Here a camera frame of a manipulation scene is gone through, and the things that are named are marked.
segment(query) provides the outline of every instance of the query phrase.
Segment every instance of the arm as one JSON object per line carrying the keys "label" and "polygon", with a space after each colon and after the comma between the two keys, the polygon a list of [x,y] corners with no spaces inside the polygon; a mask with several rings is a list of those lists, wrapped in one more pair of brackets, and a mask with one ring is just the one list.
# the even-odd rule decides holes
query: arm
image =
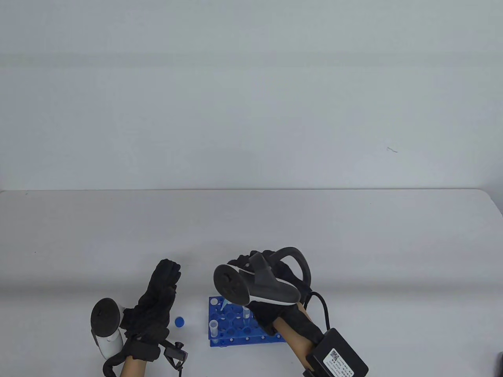
{"label": "arm", "polygon": [[[299,310],[303,312],[307,318],[309,318],[303,306],[300,303],[297,303],[297,305],[299,306]],[[273,326],[275,327],[276,331],[278,331],[286,340],[304,368],[309,368],[312,370],[312,367],[306,360],[306,355],[311,353],[314,348],[314,344],[310,340],[307,340],[303,336],[297,334],[289,325],[287,325],[285,320],[281,317],[274,320]]]}
{"label": "arm", "polygon": [[132,356],[128,356],[122,367],[120,377],[144,377],[146,366],[146,361],[133,359]]}

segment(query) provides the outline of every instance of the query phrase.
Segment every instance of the sticker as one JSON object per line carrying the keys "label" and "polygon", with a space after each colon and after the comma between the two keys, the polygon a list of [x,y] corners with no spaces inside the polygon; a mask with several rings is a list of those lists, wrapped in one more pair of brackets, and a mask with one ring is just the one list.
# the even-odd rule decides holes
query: sticker
{"label": "sticker", "polygon": [[335,377],[353,377],[355,372],[349,367],[335,348],[323,359],[323,364]]}

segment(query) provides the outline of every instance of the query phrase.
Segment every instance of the white table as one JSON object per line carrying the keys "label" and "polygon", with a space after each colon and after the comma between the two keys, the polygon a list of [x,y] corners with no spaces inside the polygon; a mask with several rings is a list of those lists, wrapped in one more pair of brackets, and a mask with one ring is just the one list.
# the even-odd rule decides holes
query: white table
{"label": "white table", "polygon": [[[134,305],[165,257],[182,265],[172,318],[186,324],[170,339],[186,344],[185,377],[301,375],[285,344],[207,340],[214,267],[287,245],[369,376],[492,376],[503,219],[477,190],[3,192],[0,375],[100,376],[94,303]],[[316,299],[309,312],[323,328]],[[176,375],[164,359],[147,374]]]}

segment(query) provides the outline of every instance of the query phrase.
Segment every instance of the hand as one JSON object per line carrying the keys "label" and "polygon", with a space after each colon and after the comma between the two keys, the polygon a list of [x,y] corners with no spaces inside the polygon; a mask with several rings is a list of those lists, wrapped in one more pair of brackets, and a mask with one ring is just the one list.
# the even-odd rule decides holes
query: hand
{"label": "hand", "polygon": [[148,288],[133,309],[124,310],[120,327],[126,330],[126,337],[146,336],[154,340],[163,336],[170,322],[170,310],[175,301],[177,282],[180,279],[180,265],[169,259],[159,262],[152,273]]}
{"label": "hand", "polygon": [[103,365],[106,377],[115,377],[112,367],[133,359],[154,361],[159,358],[159,343],[170,333],[170,310],[175,302],[180,265],[163,259],[153,272],[147,291],[133,309],[124,309],[120,327],[126,330],[127,341],[122,350],[110,357]]}
{"label": "hand", "polygon": [[[229,261],[228,264],[234,265],[246,271],[253,272],[253,269],[249,263],[249,258],[255,253],[257,253],[257,251],[253,250],[250,255],[240,255],[238,259],[233,259]],[[264,250],[262,254],[266,261],[270,262],[270,257],[274,253],[275,252],[271,250]],[[290,267],[282,261],[278,261],[277,263],[271,265],[271,270],[276,278],[293,284],[300,291],[301,302],[304,303],[306,296],[311,292],[311,288],[301,279],[295,276]],[[276,333],[276,329],[273,326],[273,322],[278,317],[281,317],[281,315],[286,310],[296,305],[297,304],[284,306],[251,301],[246,307],[253,312],[255,319],[257,320],[258,324],[264,329],[264,331],[269,335],[274,335]]]}

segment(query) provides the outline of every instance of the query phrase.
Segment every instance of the blue cap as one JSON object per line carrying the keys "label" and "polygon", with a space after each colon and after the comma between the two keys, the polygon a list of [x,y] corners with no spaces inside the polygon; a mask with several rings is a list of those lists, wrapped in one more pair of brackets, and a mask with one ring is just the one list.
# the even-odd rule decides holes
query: blue cap
{"label": "blue cap", "polygon": [[176,317],[175,318],[175,326],[176,327],[183,327],[185,325],[185,320],[182,317]]}

